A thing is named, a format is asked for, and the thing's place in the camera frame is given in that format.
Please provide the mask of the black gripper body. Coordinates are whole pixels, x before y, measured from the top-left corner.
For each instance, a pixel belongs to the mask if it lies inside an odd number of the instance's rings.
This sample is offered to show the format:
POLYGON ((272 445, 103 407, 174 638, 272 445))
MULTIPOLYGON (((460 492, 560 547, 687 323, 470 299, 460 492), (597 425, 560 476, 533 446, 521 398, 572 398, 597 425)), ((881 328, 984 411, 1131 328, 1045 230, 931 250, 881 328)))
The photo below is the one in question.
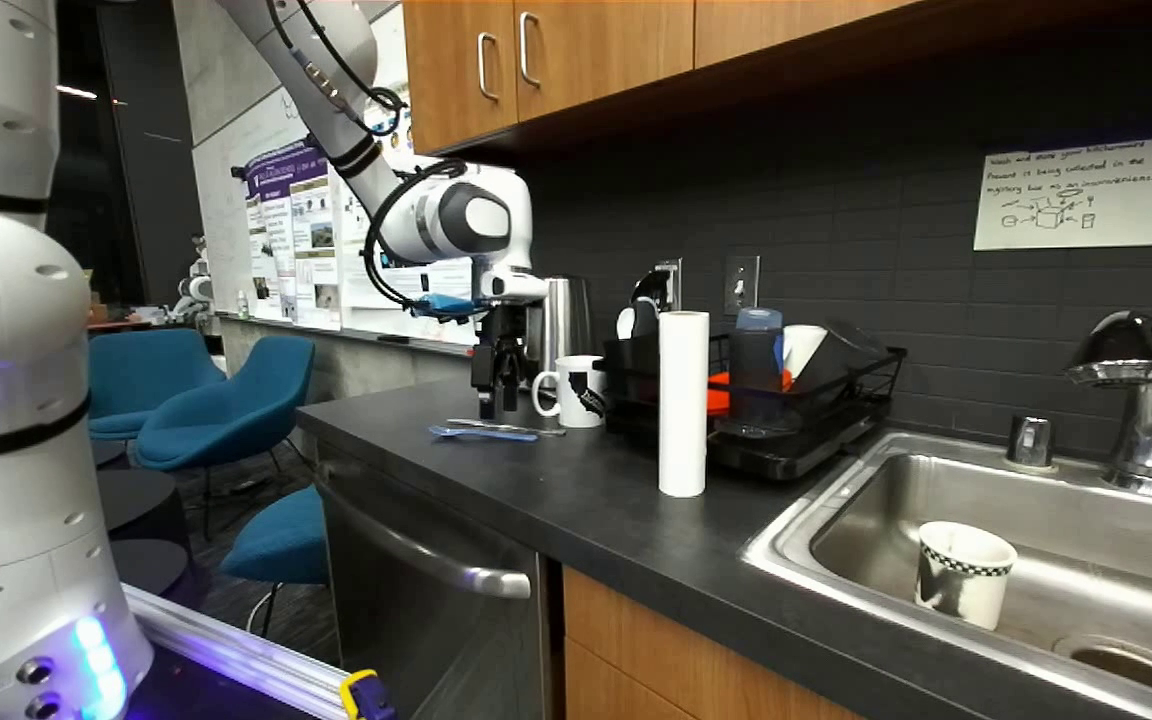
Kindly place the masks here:
POLYGON ((514 398, 526 389, 538 372, 537 333, 537 299, 503 299, 485 313, 470 345, 470 389, 485 398, 514 398))

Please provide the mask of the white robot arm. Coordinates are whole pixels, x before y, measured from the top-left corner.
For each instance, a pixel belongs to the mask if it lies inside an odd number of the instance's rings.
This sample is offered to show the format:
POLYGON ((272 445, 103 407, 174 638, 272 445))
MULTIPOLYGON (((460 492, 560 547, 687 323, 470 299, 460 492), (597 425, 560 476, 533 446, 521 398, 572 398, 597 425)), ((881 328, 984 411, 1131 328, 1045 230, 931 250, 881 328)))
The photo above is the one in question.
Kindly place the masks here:
MULTIPOLYGON (((495 299, 533 256, 526 184, 394 173, 378 146, 375 38, 360 0, 224 0, 315 150, 405 264, 470 256, 495 299)), ((0 720, 119 720, 150 666, 89 441, 89 278, 45 230, 58 156, 54 0, 0 0, 0 720)))

